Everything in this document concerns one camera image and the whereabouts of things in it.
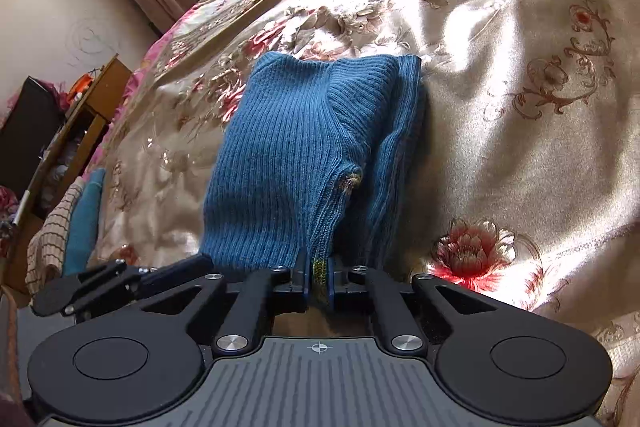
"red flower pattern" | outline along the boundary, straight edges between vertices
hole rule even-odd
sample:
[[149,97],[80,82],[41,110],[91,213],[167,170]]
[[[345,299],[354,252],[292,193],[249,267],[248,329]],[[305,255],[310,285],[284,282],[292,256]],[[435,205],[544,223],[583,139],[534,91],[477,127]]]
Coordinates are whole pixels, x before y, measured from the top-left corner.
[[289,17],[285,17],[278,21],[268,23],[263,30],[257,32],[253,37],[247,40],[242,52],[247,57],[253,59],[268,51],[270,44],[280,37],[280,34],[289,19]]
[[574,24],[572,29],[576,32],[593,32],[593,15],[594,13],[585,6],[573,4],[569,8],[569,14]]
[[139,266],[140,258],[136,253],[136,249],[132,245],[123,245],[122,247],[114,250],[109,257],[110,261],[116,259],[124,259],[129,266]]
[[222,123],[228,123],[236,113],[236,110],[238,110],[238,105],[244,94],[245,87],[246,84],[238,80],[235,86],[227,86],[226,89],[221,92],[218,103],[220,104],[219,114],[221,115],[220,120],[222,120]]
[[473,291],[495,291],[500,270],[515,259],[514,238],[513,232],[498,230],[488,219],[468,225],[455,218],[435,245],[430,272]]
[[301,60],[323,60],[325,62],[333,62],[338,60],[342,55],[348,51],[347,45],[337,46],[332,49],[326,49],[322,42],[312,42],[308,47],[305,47]]

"blue knit sweater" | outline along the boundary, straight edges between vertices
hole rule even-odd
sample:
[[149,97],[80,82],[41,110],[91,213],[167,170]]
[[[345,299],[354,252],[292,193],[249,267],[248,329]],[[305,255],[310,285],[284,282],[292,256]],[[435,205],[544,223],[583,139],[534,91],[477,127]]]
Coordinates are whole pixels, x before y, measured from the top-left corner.
[[[420,59],[337,62],[267,53],[225,134],[204,202],[201,251],[253,270],[334,250],[380,266],[422,119]],[[348,208],[353,193],[353,204]]]

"ribbed knit fabric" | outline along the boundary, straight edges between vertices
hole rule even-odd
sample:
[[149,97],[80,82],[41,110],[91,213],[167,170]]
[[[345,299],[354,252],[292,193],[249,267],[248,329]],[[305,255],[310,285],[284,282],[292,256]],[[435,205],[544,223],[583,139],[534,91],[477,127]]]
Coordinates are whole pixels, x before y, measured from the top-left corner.
[[421,92],[413,55],[261,57],[209,182],[201,252],[241,271],[292,266],[300,251],[324,260],[352,191],[361,191],[340,237],[356,246],[350,257],[379,266],[396,229]]

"black television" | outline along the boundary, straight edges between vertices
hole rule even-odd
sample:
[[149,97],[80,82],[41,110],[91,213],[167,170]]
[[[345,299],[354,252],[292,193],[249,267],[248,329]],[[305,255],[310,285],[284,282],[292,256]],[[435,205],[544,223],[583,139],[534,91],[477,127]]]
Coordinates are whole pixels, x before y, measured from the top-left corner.
[[0,129],[0,185],[11,189],[19,200],[63,121],[53,93],[29,76]]

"floral bedspread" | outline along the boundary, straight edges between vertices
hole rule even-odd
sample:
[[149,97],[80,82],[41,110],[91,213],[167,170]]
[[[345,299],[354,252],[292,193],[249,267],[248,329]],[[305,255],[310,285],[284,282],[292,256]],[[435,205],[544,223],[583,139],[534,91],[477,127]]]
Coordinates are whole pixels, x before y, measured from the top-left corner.
[[581,328],[614,381],[598,413],[640,424],[638,0],[202,0],[136,72],[94,165],[93,263],[198,251],[224,128],[256,59],[422,59],[429,108],[399,279],[429,271]]

